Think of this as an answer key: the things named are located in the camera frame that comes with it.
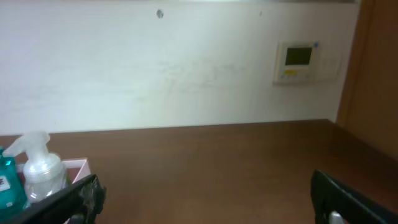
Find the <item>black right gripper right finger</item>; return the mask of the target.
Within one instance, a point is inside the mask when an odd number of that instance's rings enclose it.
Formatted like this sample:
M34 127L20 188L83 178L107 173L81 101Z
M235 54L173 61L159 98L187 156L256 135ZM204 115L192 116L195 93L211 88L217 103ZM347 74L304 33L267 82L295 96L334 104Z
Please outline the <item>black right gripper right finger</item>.
M396 213L320 170L313 172L310 195L316 224L397 223Z

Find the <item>clear blue pump bottle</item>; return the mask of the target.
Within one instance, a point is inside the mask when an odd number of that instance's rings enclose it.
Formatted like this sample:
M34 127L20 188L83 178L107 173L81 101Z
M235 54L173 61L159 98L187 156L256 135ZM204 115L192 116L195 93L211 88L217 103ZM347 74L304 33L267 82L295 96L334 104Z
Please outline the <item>clear blue pump bottle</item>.
M49 141L50 135L44 131L27 133L3 152L6 157L15 157L23 152L26 154L27 161L22 173L29 204L38 203L70 184L67 168L61 158L47 148Z

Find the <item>teal mouthwash bottle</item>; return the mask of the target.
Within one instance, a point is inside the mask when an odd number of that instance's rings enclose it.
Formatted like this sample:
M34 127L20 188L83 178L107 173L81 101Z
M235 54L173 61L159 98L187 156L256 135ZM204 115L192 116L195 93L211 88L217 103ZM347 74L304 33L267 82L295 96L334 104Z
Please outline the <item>teal mouthwash bottle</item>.
M13 157L4 157L1 147L1 222L25 209L27 197Z

